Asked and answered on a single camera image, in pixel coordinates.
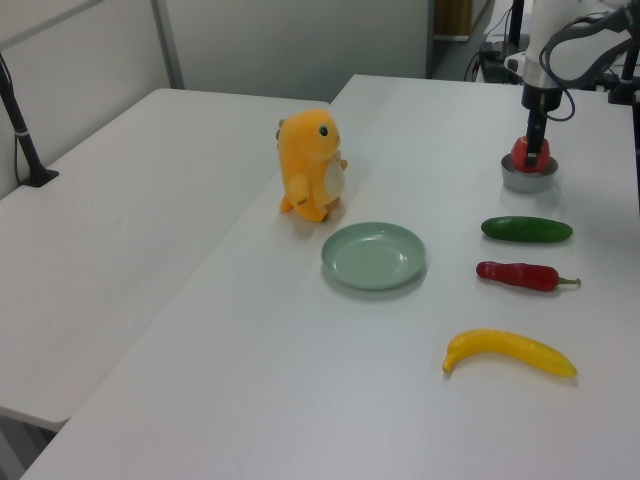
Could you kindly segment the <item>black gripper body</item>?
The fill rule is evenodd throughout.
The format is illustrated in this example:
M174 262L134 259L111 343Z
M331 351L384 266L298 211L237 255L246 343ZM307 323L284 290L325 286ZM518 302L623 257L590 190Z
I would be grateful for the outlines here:
M548 113L559 108L562 95L561 88L539 88L524 84L521 103L530 111Z

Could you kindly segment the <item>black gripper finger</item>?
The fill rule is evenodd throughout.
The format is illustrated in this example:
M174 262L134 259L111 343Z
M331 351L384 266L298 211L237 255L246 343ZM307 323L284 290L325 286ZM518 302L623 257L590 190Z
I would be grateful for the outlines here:
M547 153L545 150L545 127L546 118L535 109L529 111L527 124L527 150L525 154L525 171L540 172L547 163Z

